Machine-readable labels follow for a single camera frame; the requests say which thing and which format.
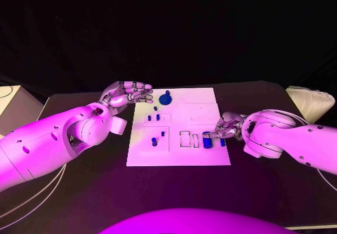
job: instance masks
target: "small blue piece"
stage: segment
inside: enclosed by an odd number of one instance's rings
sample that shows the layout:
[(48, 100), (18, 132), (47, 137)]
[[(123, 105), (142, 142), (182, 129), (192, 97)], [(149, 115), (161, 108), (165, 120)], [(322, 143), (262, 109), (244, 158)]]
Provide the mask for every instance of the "small blue piece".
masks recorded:
[(220, 138), (220, 144), (221, 144), (221, 146), (226, 146), (223, 138)]
[(202, 142), (202, 147), (204, 149), (210, 149), (213, 147), (213, 144), (211, 144), (211, 138), (201, 138), (201, 142)]
[(151, 140), (152, 140), (152, 146), (156, 146), (156, 140), (155, 140), (155, 137), (154, 137)]
[(169, 102), (171, 102), (171, 96), (169, 96), (169, 91), (166, 90), (165, 94), (159, 96), (159, 104), (165, 106), (169, 104)]

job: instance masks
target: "black table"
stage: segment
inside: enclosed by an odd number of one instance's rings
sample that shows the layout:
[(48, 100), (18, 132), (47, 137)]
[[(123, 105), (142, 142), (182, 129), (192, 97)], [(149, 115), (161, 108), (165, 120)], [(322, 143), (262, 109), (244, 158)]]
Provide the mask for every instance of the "black table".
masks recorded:
[[(257, 81), (194, 87), (214, 88), (220, 113), (279, 109), (300, 115), (277, 84)], [(99, 96), (100, 93), (53, 95), (40, 118), (87, 105)], [(178, 207), (228, 211), (283, 227), (337, 224), (337, 193), (315, 169), (286, 153), (279, 159), (254, 158), (243, 152), (243, 142), (236, 139), (226, 141), (230, 166), (126, 167), (133, 106), (118, 116), (128, 120), (123, 135), (109, 134), (103, 143), (67, 163), (50, 198), (5, 233), (92, 234), (143, 212)], [(1, 213), (44, 187), (54, 175), (56, 172), (2, 191)], [(337, 176), (323, 175), (337, 185)], [(46, 192), (1, 219), (1, 226), (44, 196)]]

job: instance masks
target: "robotic hand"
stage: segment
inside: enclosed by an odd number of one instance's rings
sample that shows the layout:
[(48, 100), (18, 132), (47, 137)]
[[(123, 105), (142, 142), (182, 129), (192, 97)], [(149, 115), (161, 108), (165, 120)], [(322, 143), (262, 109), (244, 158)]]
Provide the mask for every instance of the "robotic hand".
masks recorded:
[(249, 116), (224, 112), (214, 132), (202, 137), (243, 140), (243, 151), (256, 158), (279, 158), (285, 150), (299, 163), (337, 175), (337, 129), (308, 124), (287, 112), (263, 110)]
[(151, 93), (149, 84), (118, 81), (97, 102), (11, 131), (0, 140), (0, 191), (56, 170), (109, 132), (120, 135), (126, 121), (115, 115), (129, 103), (152, 103)]

